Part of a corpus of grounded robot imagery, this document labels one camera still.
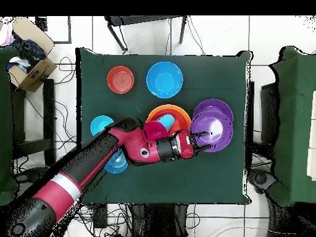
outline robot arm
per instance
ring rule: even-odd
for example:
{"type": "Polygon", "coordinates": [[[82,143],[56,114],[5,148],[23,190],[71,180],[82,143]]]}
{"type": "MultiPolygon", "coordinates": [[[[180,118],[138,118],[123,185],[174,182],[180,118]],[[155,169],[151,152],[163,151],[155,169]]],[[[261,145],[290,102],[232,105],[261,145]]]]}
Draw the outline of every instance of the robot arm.
{"type": "Polygon", "coordinates": [[[150,141],[131,118],[109,125],[83,145],[33,197],[14,210],[8,223],[8,237],[49,236],[53,226],[92,184],[119,147],[129,162],[144,165],[190,158],[194,155],[193,141],[186,130],[150,141]]]}

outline orange bowl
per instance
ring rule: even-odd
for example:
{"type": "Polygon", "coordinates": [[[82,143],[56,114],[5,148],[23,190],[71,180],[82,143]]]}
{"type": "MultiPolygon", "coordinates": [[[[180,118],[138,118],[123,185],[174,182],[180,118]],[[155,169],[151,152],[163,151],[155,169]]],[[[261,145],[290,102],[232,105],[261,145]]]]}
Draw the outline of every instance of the orange bowl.
{"type": "Polygon", "coordinates": [[[181,107],[174,106],[172,104],[165,104],[163,106],[156,107],[148,115],[146,123],[149,121],[155,121],[165,114],[170,114],[175,119],[175,123],[168,132],[169,136],[172,136],[178,130],[189,130],[191,124],[190,116],[181,107]]]}

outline blue cup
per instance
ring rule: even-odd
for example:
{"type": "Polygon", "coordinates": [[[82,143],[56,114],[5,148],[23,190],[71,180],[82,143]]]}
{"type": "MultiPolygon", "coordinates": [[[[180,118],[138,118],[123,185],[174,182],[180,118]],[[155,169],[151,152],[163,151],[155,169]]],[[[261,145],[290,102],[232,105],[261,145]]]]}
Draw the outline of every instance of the blue cup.
{"type": "MultiPolygon", "coordinates": [[[[106,126],[113,122],[114,121],[112,118],[105,115],[96,117],[93,119],[90,126],[92,135],[96,135],[97,133],[101,132],[106,126]]],[[[123,151],[118,149],[117,152],[107,161],[104,169],[109,173],[122,173],[127,168],[127,166],[128,164],[123,151]]]]}
{"type": "Polygon", "coordinates": [[[172,125],[175,123],[175,118],[170,114],[165,114],[161,117],[159,117],[156,122],[161,123],[167,131],[169,131],[172,127],[172,125]]]}

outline cardboard box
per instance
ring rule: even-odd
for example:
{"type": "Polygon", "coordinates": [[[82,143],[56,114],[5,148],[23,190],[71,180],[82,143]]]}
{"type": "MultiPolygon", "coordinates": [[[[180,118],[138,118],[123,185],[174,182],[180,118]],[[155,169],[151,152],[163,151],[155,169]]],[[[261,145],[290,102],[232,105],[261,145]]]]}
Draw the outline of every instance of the cardboard box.
{"type": "Polygon", "coordinates": [[[40,60],[29,74],[23,72],[16,65],[13,65],[9,69],[9,72],[14,76],[10,76],[11,82],[16,87],[25,91],[35,92],[57,67],[47,58],[47,55],[54,47],[54,42],[42,30],[34,25],[34,23],[25,17],[16,18],[12,25],[13,31],[19,35],[21,39],[30,39],[34,41],[46,54],[45,60],[40,60]]]}

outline red plate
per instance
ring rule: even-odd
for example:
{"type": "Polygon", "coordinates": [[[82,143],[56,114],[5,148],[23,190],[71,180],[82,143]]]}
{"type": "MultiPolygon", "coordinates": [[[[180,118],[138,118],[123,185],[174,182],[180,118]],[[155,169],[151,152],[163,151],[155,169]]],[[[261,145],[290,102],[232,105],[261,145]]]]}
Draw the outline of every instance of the red plate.
{"type": "Polygon", "coordinates": [[[113,67],[106,80],[109,88],[117,94],[127,93],[134,85],[133,73],[124,66],[113,67]]]}

